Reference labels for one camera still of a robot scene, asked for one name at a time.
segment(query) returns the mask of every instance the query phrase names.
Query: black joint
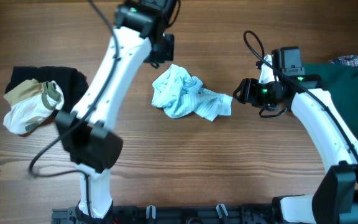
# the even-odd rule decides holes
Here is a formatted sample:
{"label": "black joint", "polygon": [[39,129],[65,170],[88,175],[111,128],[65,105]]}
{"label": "black joint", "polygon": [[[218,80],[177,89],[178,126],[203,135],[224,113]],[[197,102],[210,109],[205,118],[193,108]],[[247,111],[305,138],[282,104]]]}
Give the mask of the black joint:
{"label": "black joint", "polygon": [[161,10],[164,16],[165,23],[166,25],[168,25],[172,17],[173,11],[175,10],[175,6],[177,5],[177,1],[178,0],[163,0],[163,1],[140,0],[140,3],[145,6]]}
{"label": "black joint", "polygon": [[134,1],[126,1],[116,8],[114,25],[136,30],[141,38],[148,37],[152,44],[162,39],[167,26],[160,10]]}
{"label": "black joint", "polygon": [[256,62],[256,69],[259,69],[259,70],[261,70],[262,69],[262,65],[263,65],[264,63],[262,62],[262,61],[258,61],[258,62]]}
{"label": "black joint", "polygon": [[77,116],[77,114],[78,114],[77,111],[72,111],[72,112],[70,113],[70,116],[72,116],[72,117],[75,118],[75,117]]}
{"label": "black joint", "polygon": [[305,75],[302,66],[299,47],[282,47],[272,51],[273,67],[282,73],[292,75]]}
{"label": "black joint", "polygon": [[[55,118],[59,135],[67,133],[71,127],[80,122],[75,114],[60,111]],[[82,122],[78,128],[62,139],[64,150],[70,153],[70,160],[76,164],[85,164],[102,173],[110,169],[118,160],[123,141],[114,133],[103,128],[97,122],[93,128]]]}
{"label": "black joint", "polygon": [[199,218],[189,218],[186,224],[203,224],[203,221]]}
{"label": "black joint", "polygon": [[339,161],[338,165],[339,166],[347,166],[348,163],[346,161]]}
{"label": "black joint", "polygon": [[349,215],[357,217],[352,209],[355,197],[356,165],[340,163],[331,166],[312,199],[313,216],[316,223],[339,223]]}
{"label": "black joint", "polygon": [[153,45],[150,55],[144,60],[149,63],[165,63],[166,61],[173,61],[173,50],[175,45],[175,37],[172,34],[165,34],[163,39]]}
{"label": "black joint", "polygon": [[216,212],[218,213],[219,218],[224,218],[229,216],[226,210],[226,206],[224,206],[224,204],[217,205]]}
{"label": "black joint", "polygon": [[147,206],[147,208],[146,208],[146,219],[154,220],[156,215],[157,215],[156,213],[157,212],[156,212],[155,206],[153,206],[153,205]]}
{"label": "black joint", "polygon": [[150,65],[155,69],[158,69],[160,67],[160,64],[154,60],[150,61]]}

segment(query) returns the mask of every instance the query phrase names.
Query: wooden table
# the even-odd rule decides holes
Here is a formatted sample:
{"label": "wooden table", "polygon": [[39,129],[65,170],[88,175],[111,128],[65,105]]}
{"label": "wooden table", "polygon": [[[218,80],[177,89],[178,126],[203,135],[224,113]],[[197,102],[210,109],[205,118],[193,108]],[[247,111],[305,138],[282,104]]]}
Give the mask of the wooden table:
{"label": "wooden table", "polygon": [[[79,201],[78,175],[27,175],[57,131],[50,124],[25,138],[11,134],[2,125],[10,110],[4,89],[15,65],[75,67],[91,82],[109,32],[83,1],[16,2],[0,0],[0,223],[50,223],[52,208]],[[97,3],[112,21],[119,1]],[[358,54],[358,1],[183,1],[167,31],[176,38],[174,63],[230,95],[243,78],[259,76],[245,30],[256,32],[267,52],[298,45],[304,62],[327,62]],[[323,165],[296,118],[261,119],[258,109],[233,101],[232,116],[213,123],[195,114],[170,119],[151,105],[152,82],[169,66],[144,64],[122,104],[116,133],[124,149],[111,171],[115,205],[233,205],[316,190]],[[39,165],[42,172],[73,167],[61,144]]]}

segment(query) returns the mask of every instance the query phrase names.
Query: black clamp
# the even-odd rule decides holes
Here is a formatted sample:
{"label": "black clamp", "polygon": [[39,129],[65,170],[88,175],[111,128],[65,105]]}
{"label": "black clamp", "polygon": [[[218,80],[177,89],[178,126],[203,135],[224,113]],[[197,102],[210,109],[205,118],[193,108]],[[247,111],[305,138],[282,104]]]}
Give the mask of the black clamp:
{"label": "black clamp", "polygon": [[150,63],[153,68],[159,68],[160,63],[173,61],[173,50],[175,37],[172,34],[165,34],[162,40],[153,45],[150,55],[144,60]]}
{"label": "black clamp", "polygon": [[149,205],[146,208],[146,219],[148,224],[155,223],[155,217],[157,215],[156,208],[154,205]]}
{"label": "black clamp", "polygon": [[273,110],[270,110],[270,108],[262,108],[260,111],[259,111],[259,116],[261,118],[276,118],[278,116],[281,116],[282,114],[284,114],[285,112],[287,112],[287,107],[285,107],[284,109],[282,109],[280,112],[278,112],[277,114],[272,114],[272,115],[263,115],[262,113],[267,110],[267,111],[273,111]]}
{"label": "black clamp", "polygon": [[234,90],[233,98],[242,104],[253,103],[254,99],[252,99],[252,96],[249,94],[249,92],[257,84],[258,80],[254,78],[243,79],[236,90]]}
{"label": "black clamp", "polygon": [[263,64],[264,64],[263,61],[257,61],[255,63],[255,68],[261,70]]}
{"label": "black clamp", "polygon": [[216,206],[216,212],[218,213],[221,224],[227,223],[227,217],[229,214],[227,213],[226,206],[224,204],[219,204]]}

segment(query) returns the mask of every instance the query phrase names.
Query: green cloth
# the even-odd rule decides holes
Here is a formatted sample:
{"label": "green cloth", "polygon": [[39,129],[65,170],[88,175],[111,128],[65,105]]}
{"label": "green cloth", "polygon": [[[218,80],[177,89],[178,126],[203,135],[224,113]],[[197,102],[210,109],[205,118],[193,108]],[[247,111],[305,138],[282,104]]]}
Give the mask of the green cloth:
{"label": "green cloth", "polygon": [[335,64],[304,64],[306,74],[318,74],[343,120],[358,139],[358,68]]}

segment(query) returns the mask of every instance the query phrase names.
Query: black cloth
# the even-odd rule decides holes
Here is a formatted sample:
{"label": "black cloth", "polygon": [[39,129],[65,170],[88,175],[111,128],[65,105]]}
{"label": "black cloth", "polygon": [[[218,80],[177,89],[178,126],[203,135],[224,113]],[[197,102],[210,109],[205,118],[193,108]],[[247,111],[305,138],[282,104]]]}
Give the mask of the black cloth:
{"label": "black cloth", "polygon": [[358,139],[358,68],[347,65],[304,64],[307,74],[318,74],[354,136]]}
{"label": "black cloth", "polygon": [[71,109],[81,99],[88,89],[86,77],[75,68],[67,67],[14,67],[11,81],[5,89],[5,94],[25,80],[36,79],[38,82],[55,81],[62,89],[65,103],[62,111]]}

